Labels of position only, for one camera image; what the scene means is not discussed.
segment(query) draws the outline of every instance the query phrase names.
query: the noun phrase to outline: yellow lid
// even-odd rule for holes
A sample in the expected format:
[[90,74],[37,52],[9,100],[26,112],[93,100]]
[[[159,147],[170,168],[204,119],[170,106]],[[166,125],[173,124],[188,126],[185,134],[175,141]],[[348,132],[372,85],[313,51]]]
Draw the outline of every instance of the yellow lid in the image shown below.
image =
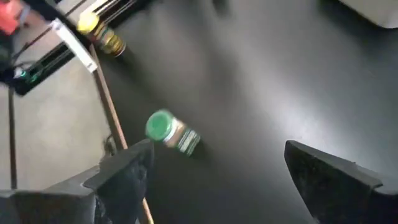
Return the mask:
[[80,14],[79,22],[77,23],[77,30],[82,34],[88,34],[100,22],[100,18],[92,12],[85,12]]

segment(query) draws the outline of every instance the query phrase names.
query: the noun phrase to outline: red object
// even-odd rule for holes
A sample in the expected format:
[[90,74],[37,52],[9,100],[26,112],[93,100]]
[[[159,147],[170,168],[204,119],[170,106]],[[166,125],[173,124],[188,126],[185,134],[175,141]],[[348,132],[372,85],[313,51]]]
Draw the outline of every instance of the red object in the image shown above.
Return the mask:
[[19,25],[15,18],[21,11],[20,5],[16,0],[0,2],[0,29],[7,35],[11,35]]

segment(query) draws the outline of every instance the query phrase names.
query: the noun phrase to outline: green label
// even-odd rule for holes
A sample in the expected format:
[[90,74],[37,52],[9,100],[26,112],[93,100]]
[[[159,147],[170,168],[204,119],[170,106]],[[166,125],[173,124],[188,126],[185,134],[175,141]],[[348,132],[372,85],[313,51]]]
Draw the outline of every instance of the green label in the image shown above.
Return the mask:
[[194,130],[187,128],[177,143],[177,149],[190,156],[199,141],[200,136]]

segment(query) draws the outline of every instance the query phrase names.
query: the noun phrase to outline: green lid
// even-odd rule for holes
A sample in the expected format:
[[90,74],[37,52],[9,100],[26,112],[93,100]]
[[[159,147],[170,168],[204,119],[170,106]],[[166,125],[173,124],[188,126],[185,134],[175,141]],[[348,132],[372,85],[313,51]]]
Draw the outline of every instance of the green lid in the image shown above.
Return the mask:
[[162,141],[172,130],[173,116],[167,110],[159,110],[152,114],[146,124],[146,134],[155,141]]

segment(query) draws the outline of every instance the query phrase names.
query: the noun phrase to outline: wooden stick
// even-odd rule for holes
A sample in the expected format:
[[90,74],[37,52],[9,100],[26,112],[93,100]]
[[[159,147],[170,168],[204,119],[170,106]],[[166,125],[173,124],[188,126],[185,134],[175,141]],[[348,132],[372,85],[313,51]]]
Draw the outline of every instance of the wooden stick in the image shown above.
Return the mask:
[[[105,94],[105,97],[107,99],[108,106],[109,106],[109,109],[111,111],[112,118],[114,120],[116,129],[118,130],[118,135],[120,137],[120,141],[122,143],[123,149],[127,149],[128,146],[127,146],[126,138],[124,137],[124,133],[123,133],[122,127],[121,127],[120,122],[119,122],[118,114],[116,113],[116,110],[114,108],[113,101],[112,101],[112,98],[111,98],[111,94],[110,94],[108,86],[107,86],[107,84],[105,82],[105,77],[104,77],[104,73],[103,73],[101,65],[100,65],[100,61],[98,60],[97,53],[95,51],[94,45],[92,45],[92,44],[90,45],[90,53],[92,54],[92,56],[94,57],[94,60],[97,63],[97,66],[98,66],[98,68],[97,68],[98,78],[99,78],[99,81],[101,82],[101,86],[102,86],[102,88],[104,90],[104,94]],[[149,224],[154,224],[154,220],[152,218],[152,214],[150,213],[149,206],[148,206],[146,198],[143,199],[142,204],[144,206],[144,210],[145,210],[145,213],[146,213],[147,218],[148,218],[148,223]]]

